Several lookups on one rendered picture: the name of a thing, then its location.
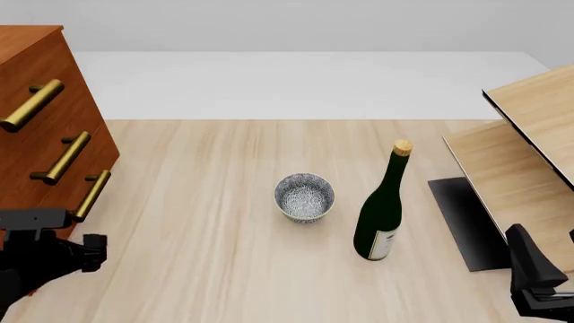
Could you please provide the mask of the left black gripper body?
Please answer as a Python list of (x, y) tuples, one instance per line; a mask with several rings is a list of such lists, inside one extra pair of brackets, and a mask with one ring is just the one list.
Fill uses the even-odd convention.
[(100, 234), (83, 235), (83, 273), (98, 271), (107, 260), (108, 236)]

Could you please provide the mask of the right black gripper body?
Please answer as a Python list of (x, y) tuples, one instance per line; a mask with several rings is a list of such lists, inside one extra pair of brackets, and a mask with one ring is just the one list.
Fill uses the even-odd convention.
[(574, 291), (510, 287), (510, 294), (521, 317), (574, 319)]

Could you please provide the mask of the wooden cabinet drawer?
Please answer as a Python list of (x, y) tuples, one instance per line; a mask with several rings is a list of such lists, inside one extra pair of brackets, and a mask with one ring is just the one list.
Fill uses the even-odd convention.
[[(56, 185), (30, 179), (32, 172), (49, 171), (63, 155), (61, 139), (86, 131), (91, 140)], [(93, 183), (85, 179), (110, 170), (119, 156), (102, 120), (86, 123), (67, 119), (62, 123), (29, 124), (10, 134), (0, 128), (0, 209), (53, 208), (73, 211), (80, 206)]]
[(0, 26), (0, 118), (32, 93), (31, 85), (66, 83), (76, 63), (58, 26)]
[(32, 172), (49, 171), (65, 152), (64, 137), (93, 132), (102, 117), (79, 72), (68, 68), (51, 76), (0, 77), (0, 118), (6, 118), (32, 96), (31, 85), (60, 80), (65, 88), (20, 131), (0, 128), (0, 209), (38, 205), (52, 188)]

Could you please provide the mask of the wooden cabinet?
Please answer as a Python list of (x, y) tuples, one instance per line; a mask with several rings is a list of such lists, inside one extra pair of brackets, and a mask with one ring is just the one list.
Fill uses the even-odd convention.
[(0, 26), (0, 209), (82, 222), (119, 150), (62, 26)]

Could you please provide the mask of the small flat plate on stalk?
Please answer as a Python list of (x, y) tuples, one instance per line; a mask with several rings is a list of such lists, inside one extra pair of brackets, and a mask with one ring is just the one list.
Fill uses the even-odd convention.
[(65, 209), (0, 209), (4, 241), (38, 241), (43, 231), (68, 228), (71, 223)]

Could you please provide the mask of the light wooden rack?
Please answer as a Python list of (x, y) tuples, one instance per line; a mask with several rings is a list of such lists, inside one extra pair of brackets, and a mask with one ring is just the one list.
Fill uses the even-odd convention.
[(443, 137), (498, 228), (574, 274), (574, 64), (483, 92), (503, 118)]

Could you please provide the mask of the dark green wine bottle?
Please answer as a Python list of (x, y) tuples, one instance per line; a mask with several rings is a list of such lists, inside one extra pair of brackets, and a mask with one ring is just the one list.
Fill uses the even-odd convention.
[(410, 153), (410, 148), (393, 147), (382, 182), (361, 208), (353, 246), (362, 258), (382, 260), (391, 250), (402, 221), (400, 185)]

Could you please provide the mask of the blue white patterned bowl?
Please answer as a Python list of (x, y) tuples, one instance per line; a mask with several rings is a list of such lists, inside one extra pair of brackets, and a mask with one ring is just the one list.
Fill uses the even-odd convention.
[(335, 203), (335, 191), (323, 177), (312, 173), (291, 174), (274, 188), (274, 201), (281, 214), (293, 223), (316, 223)]

